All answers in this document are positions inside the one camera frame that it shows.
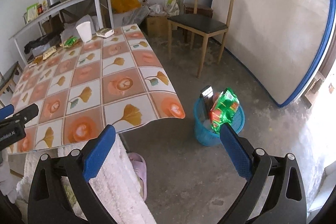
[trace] blue edge trim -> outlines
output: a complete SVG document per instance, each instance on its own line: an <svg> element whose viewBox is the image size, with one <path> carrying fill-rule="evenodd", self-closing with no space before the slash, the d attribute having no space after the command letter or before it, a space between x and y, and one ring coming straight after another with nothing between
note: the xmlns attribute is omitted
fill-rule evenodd
<svg viewBox="0 0 336 224"><path fill-rule="evenodd" d="M333 24L334 24L334 18L335 18L335 7L336 7L336 0L330 0L330 6L329 6L329 15L328 15L328 20L327 20L327 26L325 28L324 31L324 35L322 37L322 41L320 44L320 47L315 55L315 58L313 60L313 62L311 63L307 73L305 74L305 76L303 77L303 79L301 80L301 82L299 83L299 85L296 87L296 89L293 91L293 93L289 96L289 98L283 102L282 104L277 103L274 98L269 94L269 92L267 91L267 89L263 86L262 83L260 83L260 81L257 79L257 77L254 76L254 74L236 57L234 56L234 54L232 52L230 52L227 48L225 48L225 50L234 58L236 59L243 67L245 67L245 69L254 77L254 79L259 83L259 85L261 85L263 87L263 89L267 92L267 94L269 95L269 97L272 99L272 101L278 106L278 107L284 107L286 105L288 105L292 100L295 99L295 97L302 91L302 89L304 88L304 86L307 84L307 82L309 81L309 79L312 77L314 71L317 68L317 65L319 64L322 55L327 47L328 44L328 40L330 38L331 35L331 30L333 28Z"/></svg>

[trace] blue plastic basket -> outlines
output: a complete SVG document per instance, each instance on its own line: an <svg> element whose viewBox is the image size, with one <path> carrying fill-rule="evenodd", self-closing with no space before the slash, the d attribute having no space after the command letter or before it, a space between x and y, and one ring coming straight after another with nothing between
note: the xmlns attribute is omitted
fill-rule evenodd
<svg viewBox="0 0 336 224"><path fill-rule="evenodd" d="M198 99L194 106L195 137L202 145L212 146L220 144L221 139L219 138L219 135L207 130L203 126L203 122L205 121L203 105L204 105L203 100ZM232 121L233 130L238 134L243 129L244 123L245 123L244 111L242 107L239 105Z"/></svg>

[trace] green foil wrapper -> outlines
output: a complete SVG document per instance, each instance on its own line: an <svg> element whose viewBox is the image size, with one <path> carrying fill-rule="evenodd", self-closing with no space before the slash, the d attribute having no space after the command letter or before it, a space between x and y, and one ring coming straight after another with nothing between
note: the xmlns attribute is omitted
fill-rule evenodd
<svg viewBox="0 0 336 224"><path fill-rule="evenodd" d="M65 41L63 47L64 48L70 48L74 44L76 44L77 42L78 42L78 38L77 37L70 37L67 41Z"/></svg>
<svg viewBox="0 0 336 224"><path fill-rule="evenodd" d="M210 111L211 128L219 134L221 125L228 122L232 125L233 116L239 107L239 100L232 89L227 88L219 95Z"/></svg>

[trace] white glove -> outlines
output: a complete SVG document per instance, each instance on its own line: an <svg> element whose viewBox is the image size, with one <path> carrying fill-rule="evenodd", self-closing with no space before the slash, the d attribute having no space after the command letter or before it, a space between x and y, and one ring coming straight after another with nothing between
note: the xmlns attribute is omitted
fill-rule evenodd
<svg viewBox="0 0 336 224"><path fill-rule="evenodd" d="M17 198L16 185L11 175L7 150L4 149L2 153L2 163L0 164L0 190L3 195L8 196L11 203L15 203Z"/></svg>

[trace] blue gripper pad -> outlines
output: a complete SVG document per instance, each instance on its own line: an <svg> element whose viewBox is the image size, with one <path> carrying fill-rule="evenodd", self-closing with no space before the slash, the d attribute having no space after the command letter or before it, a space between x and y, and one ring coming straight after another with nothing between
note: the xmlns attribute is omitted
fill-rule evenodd
<svg viewBox="0 0 336 224"><path fill-rule="evenodd" d="M0 121L14 113L13 105L8 105L0 109Z"/></svg>
<svg viewBox="0 0 336 224"><path fill-rule="evenodd" d="M110 124L101 132L96 146L84 161L83 177L86 182L95 178L116 140L116 130Z"/></svg>
<svg viewBox="0 0 336 224"><path fill-rule="evenodd" d="M246 178L246 180L250 180L252 177L251 159L239 143L236 132L223 124L220 127L219 136L226 152L229 154L231 161L238 172L238 175Z"/></svg>

